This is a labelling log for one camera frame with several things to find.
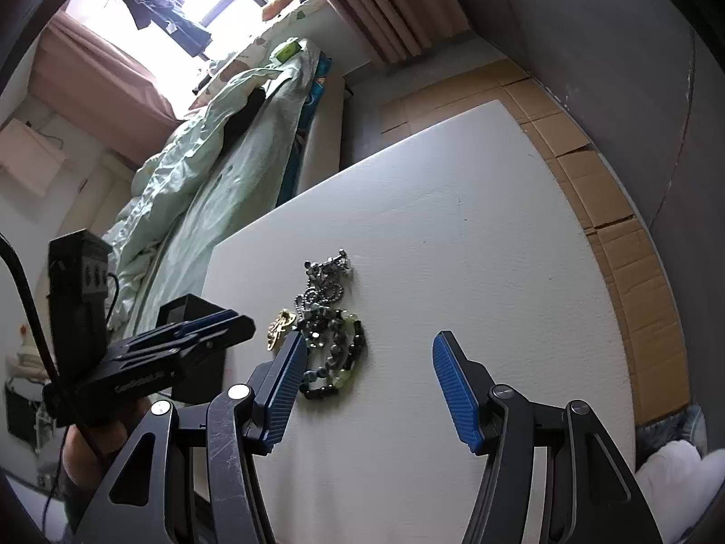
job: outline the pile of jewelry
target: pile of jewelry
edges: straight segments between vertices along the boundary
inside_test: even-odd
[[[365,332],[356,314],[332,308],[344,295],[341,277],[353,272],[345,251],[321,264],[305,262],[304,268],[307,289],[295,298],[297,319],[292,329],[304,336],[308,367],[317,350],[329,345],[329,355],[324,365],[304,373],[300,392],[308,399],[322,399],[337,394],[352,376],[365,347]]]

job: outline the black cable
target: black cable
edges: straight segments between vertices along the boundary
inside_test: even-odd
[[[116,306],[116,301],[118,300],[118,291],[121,290],[121,287],[118,285],[118,276],[116,276],[113,272],[108,272],[106,274],[106,276],[112,277],[116,283],[116,292],[113,293],[111,307],[110,307],[110,309],[108,309],[108,314],[106,315],[106,325],[107,325],[108,322],[111,321],[111,313],[113,313],[113,307]]]
[[[69,429],[70,426],[66,427],[65,431],[63,432],[63,440],[60,442],[60,451],[58,454],[58,464],[55,467],[55,478],[53,478],[53,486],[51,487],[48,498],[46,499],[46,503],[43,506],[43,519],[41,520],[41,530],[43,531],[43,536],[45,536],[46,520],[48,519],[48,507],[50,507],[50,502],[53,500],[53,496],[55,496],[56,491],[58,491],[58,483],[60,481],[60,469],[63,466],[63,448],[65,447],[65,439],[68,437]]]
[[[33,334],[35,340],[35,347],[38,348],[43,366],[48,373],[48,377],[51,382],[55,385],[58,390],[58,394],[63,401],[63,405],[68,409],[68,413],[75,420],[75,426],[78,431],[81,432],[81,436],[86,440],[88,447],[91,449],[93,454],[98,458],[99,464],[103,470],[108,469],[108,463],[106,457],[103,455],[101,450],[96,445],[95,441],[91,438],[91,432],[88,429],[85,421],[78,413],[78,409],[70,397],[70,394],[65,388],[63,381],[60,379],[58,370],[55,368],[53,362],[53,356],[50,353],[50,348],[43,334],[43,327],[41,320],[38,317],[38,311],[35,309],[35,302],[33,301],[33,294],[30,292],[28,286],[28,279],[25,277],[23,270],[23,264],[20,263],[20,259],[12,248],[12,245],[5,239],[2,233],[0,233],[0,257],[5,262],[7,269],[10,270],[13,282],[15,282],[15,288],[17,288],[17,294],[20,296],[20,302],[23,303],[23,310],[25,316],[28,318],[28,325],[30,326],[30,332]]]

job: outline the table surface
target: table surface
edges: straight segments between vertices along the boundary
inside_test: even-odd
[[[441,329],[530,400],[588,401],[633,460],[632,397],[614,311],[585,234],[498,101],[420,132],[221,243],[204,298],[253,317],[226,385],[269,359],[267,325],[306,284],[303,262],[345,248],[342,308],[368,349],[349,391],[298,397],[256,467],[278,542],[461,541],[485,457],[458,441],[431,361]],[[537,542],[537,449],[525,542]]]

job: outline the blue rubber pad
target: blue rubber pad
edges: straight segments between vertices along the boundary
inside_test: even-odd
[[[441,335],[433,340],[433,367],[438,376],[458,438],[478,454],[483,447],[479,424],[479,402],[471,391],[448,342]]]
[[[267,406],[267,427],[262,432],[261,439],[267,452],[271,452],[274,444],[282,441],[287,421],[289,421],[289,416],[292,413],[292,407],[295,405],[297,392],[300,390],[302,375],[305,373],[305,367],[307,366],[307,347],[302,334],[300,334],[300,338],[293,350]]]

